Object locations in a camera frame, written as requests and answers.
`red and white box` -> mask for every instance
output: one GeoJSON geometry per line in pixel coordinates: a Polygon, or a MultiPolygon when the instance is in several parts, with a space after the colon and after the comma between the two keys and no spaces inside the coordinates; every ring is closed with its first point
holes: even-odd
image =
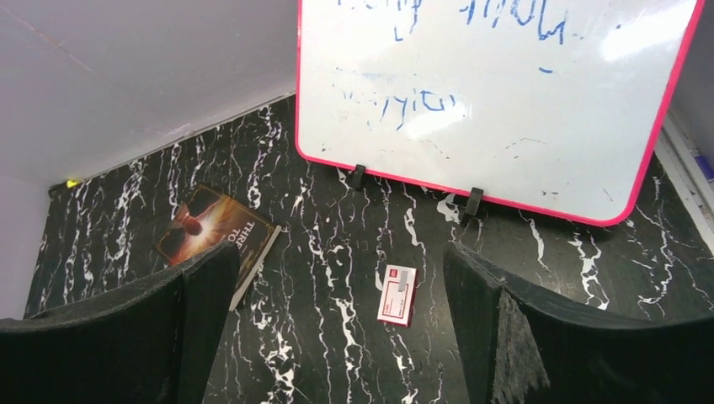
{"type": "Polygon", "coordinates": [[[377,320],[409,327],[416,285],[415,268],[387,265],[377,320]]]}

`whiteboard with pink frame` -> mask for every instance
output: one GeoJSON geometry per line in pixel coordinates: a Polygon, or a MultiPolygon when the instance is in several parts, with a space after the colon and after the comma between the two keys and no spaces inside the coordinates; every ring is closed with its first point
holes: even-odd
{"type": "Polygon", "coordinates": [[[298,151],[614,225],[634,207],[703,3],[300,1],[298,151]]]}

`pink border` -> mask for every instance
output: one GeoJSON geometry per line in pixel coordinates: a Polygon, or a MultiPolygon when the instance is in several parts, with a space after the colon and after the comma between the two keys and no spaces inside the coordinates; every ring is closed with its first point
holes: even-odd
{"type": "MultiPolygon", "coordinates": [[[[630,192],[630,199],[627,201],[627,207],[625,208],[625,210],[622,211],[622,213],[620,213],[618,216],[616,216],[612,219],[609,219],[606,221],[598,221],[598,220],[589,219],[587,217],[582,217],[582,216],[578,216],[578,215],[570,215],[570,214],[558,212],[555,210],[521,204],[518,202],[514,202],[512,200],[495,198],[493,196],[488,196],[488,195],[484,195],[483,200],[486,200],[487,202],[493,202],[494,204],[511,206],[511,207],[514,207],[517,209],[529,210],[529,211],[540,213],[543,215],[555,216],[555,217],[559,217],[559,218],[566,219],[569,221],[577,221],[577,222],[581,222],[581,223],[585,223],[587,225],[593,225],[593,226],[613,226],[613,225],[616,225],[616,224],[620,223],[621,221],[625,220],[627,218],[627,216],[629,216],[632,213],[632,210],[635,209],[635,203],[637,202],[637,195],[639,194],[640,188],[642,187],[642,182],[644,181],[645,172],[647,171],[647,166],[649,165],[650,159],[652,158],[652,154],[654,152],[654,147],[657,143],[657,136],[659,134],[660,129],[662,128],[662,123],[664,122],[664,118],[667,114],[667,108],[669,107],[669,103],[672,100],[672,96],[674,95],[674,89],[676,88],[677,80],[679,79],[679,74],[682,71],[682,66],[685,64],[687,50],[690,48],[692,38],[694,37],[695,28],[696,28],[696,25],[699,23],[699,17],[701,16],[701,10],[704,8],[705,1],[706,0],[697,0],[694,11],[692,12],[692,17],[691,17],[690,23],[687,26],[684,37],[682,38],[682,45],[679,48],[679,53],[677,54],[677,58],[674,60],[674,67],[672,67],[672,73],[669,76],[669,81],[667,82],[667,87],[664,89],[664,95],[662,97],[662,104],[659,106],[659,111],[657,112],[657,117],[654,120],[654,124],[652,127],[652,133],[650,134],[649,141],[647,142],[647,147],[645,149],[644,155],[642,156],[642,162],[640,163],[640,167],[637,171],[637,177],[635,178],[635,183],[632,187],[632,191],[630,192]]],[[[330,162],[327,160],[323,160],[321,158],[308,156],[307,154],[302,152],[302,150],[300,148],[300,141],[298,139],[298,136],[300,134],[299,128],[300,128],[301,31],[302,31],[302,0],[298,0],[298,2],[297,2],[297,95],[296,95],[296,117],[295,117],[295,144],[296,144],[297,152],[300,154],[300,156],[302,156],[302,158],[306,159],[309,162],[318,162],[321,164],[327,164],[329,166],[335,166],[335,167],[339,167],[339,168],[353,170],[354,166],[350,166],[348,164],[342,164],[342,163],[338,163],[338,162],[330,162]]],[[[412,183],[412,184],[420,185],[420,186],[423,186],[426,188],[437,189],[440,191],[445,191],[445,192],[449,192],[449,193],[453,193],[453,194],[468,196],[470,193],[470,190],[453,189],[453,188],[444,187],[444,186],[441,186],[441,185],[438,185],[435,183],[426,183],[424,181],[418,181],[418,180],[411,179],[411,178],[404,178],[404,177],[400,177],[397,175],[391,175],[388,173],[381,173],[381,172],[370,170],[370,169],[365,170],[365,172],[368,173],[369,175],[393,179],[393,180],[401,181],[404,183],[412,183]]]]}

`black marble floor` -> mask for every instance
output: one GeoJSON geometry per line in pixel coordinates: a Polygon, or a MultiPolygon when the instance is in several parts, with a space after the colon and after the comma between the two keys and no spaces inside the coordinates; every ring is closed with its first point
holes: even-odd
{"type": "Polygon", "coordinates": [[[302,160],[294,115],[288,98],[54,194],[26,313],[164,268],[152,244],[199,182],[285,225],[228,315],[205,402],[467,402],[440,272],[449,240],[603,310],[714,311],[712,255],[656,161],[619,226],[486,204],[462,228],[453,195],[380,179],[355,192],[344,172],[302,160]],[[376,320],[388,263],[419,270],[410,328],[376,320]]]}

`book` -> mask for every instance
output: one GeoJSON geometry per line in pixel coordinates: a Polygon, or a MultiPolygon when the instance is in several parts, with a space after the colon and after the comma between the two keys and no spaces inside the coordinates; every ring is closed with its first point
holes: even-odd
{"type": "Polygon", "coordinates": [[[171,226],[155,248],[169,265],[175,265],[223,240],[234,242],[240,250],[241,268],[236,293],[228,308],[232,311],[245,295],[258,269],[262,268],[265,254],[279,233],[280,226],[255,210],[200,184],[189,200],[178,208],[171,226]]]}

